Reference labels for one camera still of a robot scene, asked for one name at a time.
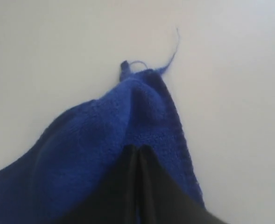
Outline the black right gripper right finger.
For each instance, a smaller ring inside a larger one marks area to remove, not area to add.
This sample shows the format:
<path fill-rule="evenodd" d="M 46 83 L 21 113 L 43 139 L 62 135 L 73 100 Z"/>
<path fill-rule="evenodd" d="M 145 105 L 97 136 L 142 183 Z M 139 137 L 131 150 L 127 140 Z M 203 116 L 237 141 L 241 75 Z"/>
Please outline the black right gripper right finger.
<path fill-rule="evenodd" d="M 153 149 L 139 149 L 139 210 L 142 224 L 224 224 L 183 192 Z"/>

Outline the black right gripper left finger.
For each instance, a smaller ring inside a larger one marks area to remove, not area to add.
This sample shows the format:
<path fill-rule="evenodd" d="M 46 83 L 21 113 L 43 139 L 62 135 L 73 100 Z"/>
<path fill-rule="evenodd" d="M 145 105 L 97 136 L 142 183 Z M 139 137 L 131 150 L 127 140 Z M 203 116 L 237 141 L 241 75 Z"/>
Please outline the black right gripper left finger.
<path fill-rule="evenodd" d="M 86 199 L 77 224 L 135 224 L 137 149 L 125 146 L 97 189 Z"/>

